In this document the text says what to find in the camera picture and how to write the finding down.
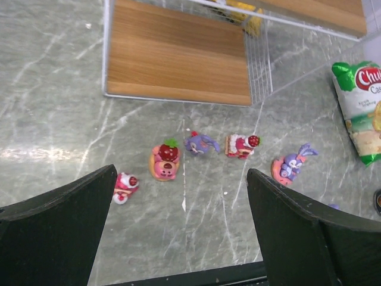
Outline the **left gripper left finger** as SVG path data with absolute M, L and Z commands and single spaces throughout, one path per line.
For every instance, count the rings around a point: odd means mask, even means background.
M 1 207 L 1 285 L 87 285 L 116 179 L 111 164 Z

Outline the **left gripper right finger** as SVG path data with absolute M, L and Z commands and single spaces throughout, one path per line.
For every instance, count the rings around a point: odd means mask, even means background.
M 380 222 L 329 207 L 257 169 L 246 181 L 270 285 L 380 285 Z

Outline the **purple bunny red bow toy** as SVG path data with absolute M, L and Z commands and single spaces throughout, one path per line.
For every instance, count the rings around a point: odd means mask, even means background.
M 190 152 L 193 156 L 206 154 L 211 147 L 214 148 L 216 152 L 220 152 L 220 146 L 216 140 L 208 135 L 195 131 L 192 131 L 190 137 L 184 140 L 184 146 L 186 151 Z

